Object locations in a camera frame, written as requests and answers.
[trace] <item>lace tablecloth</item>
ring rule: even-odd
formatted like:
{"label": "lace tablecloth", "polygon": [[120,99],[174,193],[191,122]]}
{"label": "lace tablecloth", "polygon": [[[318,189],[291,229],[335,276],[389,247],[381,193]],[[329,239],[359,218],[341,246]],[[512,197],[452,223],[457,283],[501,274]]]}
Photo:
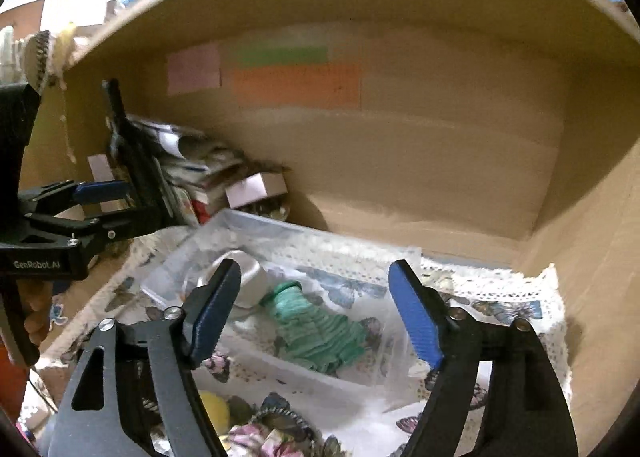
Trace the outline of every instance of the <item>lace tablecloth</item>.
{"label": "lace tablecloth", "polygon": [[[161,263],[185,234],[185,231],[159,231],[136,239],[123,268],[67,323],[63,334],[43,354],[40,365],[60,364],[61,358],[69,360],[79,341],[104,317],[115,316],[124,323],[134,323],[157,315],[154,304],[140,293],[140,281]],[[305,263],[312,262],[311,259],[312,255],[307,253]],[[507,269],[442,263],[422,257],[420,277],[423,284],[436,288],[450,305],[464,308],[480,321],[508,325],[518,316],[529,319],[546,348],[566,400],[571,400],[571,372],[564,341],[564,304],[553,265],[538,277],[525,278]],[[261,374],[260,369],[245,368],[235,362],[233,356],[225,355],[225,347],[218,347],[218,350],[219,366],[201,367],[195,371],[199,388],[223,397],[239,395],[258,405],[269,393],[277,392],[324,437],[334,434],[342,448],[351,451],[354,457],[399,456],[433,384],[433,376],[427,376],[427,368],[414,357],[407,378],[407,394],[399,397],[392,409],[385,403],[386,410],[382,411],[382,403],[376,398],[356,406],[341,401],[339,394],[314,397],[305,390],[296,390]],[[490,363],[481,363],[457,455],[473,448],[482,420],[490,368]]]}

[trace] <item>human hand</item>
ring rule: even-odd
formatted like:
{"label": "human hand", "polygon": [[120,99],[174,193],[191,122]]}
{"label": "human hand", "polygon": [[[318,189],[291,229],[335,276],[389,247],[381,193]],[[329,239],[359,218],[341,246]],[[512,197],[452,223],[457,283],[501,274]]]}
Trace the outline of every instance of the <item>human hand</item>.
{"label": "human hand", "polygon": [[26,312],[24,329],[29,333],[31,343],[40,345],[49,334],[51,282],[18,280],[18,292]]}

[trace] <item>transparent plastic bin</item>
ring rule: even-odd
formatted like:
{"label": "transparent plastic bin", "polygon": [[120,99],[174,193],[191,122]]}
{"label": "transparent plastic bin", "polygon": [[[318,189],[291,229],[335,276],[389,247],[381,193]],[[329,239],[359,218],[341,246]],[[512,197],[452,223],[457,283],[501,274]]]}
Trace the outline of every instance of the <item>transparent plastic bin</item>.
{"label": "transparent plastic bin", "polygon": [[388,267],[406,260],[418,273],[421,250],[344,237],[234,210],[223,210],[186,240],[143,282],[142,291],[161,309],[181,305],[182,291],[220,255],[241,249],[273,280],[299,280],[319,307],[347,315],[367,328],[367,350],[334,375],[307,370],[276,355],[276,325],[266,312],[228,321],[218,347],[246,368],[300,387],[327,387],[353,394],[404,393],[411,345],[388,292]]}

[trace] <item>orange sticky note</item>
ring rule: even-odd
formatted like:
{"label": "orange sticky note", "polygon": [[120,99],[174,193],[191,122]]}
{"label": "orange sticky note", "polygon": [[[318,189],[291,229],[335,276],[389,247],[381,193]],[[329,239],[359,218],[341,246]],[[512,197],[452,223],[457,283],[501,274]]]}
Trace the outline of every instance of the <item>orange sticky note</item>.
{"label": "orange sticky note", "polygon": [[169,96],[220,87],[220,53],[215,43],[189,47],[166,57]]}
{"label": "orange sticky note", "polygon": [[356,64],[236,69],[230,77],[236,98],[248,106],[360,107],[361,74]]}

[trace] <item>green sticky note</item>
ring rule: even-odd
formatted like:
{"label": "green sticky note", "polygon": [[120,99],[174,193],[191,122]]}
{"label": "green sticky note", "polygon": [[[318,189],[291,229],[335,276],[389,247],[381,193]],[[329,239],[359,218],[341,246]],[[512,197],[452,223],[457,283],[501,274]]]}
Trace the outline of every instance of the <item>green sticky note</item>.
{"label": "green sticky note", "polygon": [[236,62],[241,68],[308,65],[328,61],[326,47],[250,47],[240,49],[236,55]]}

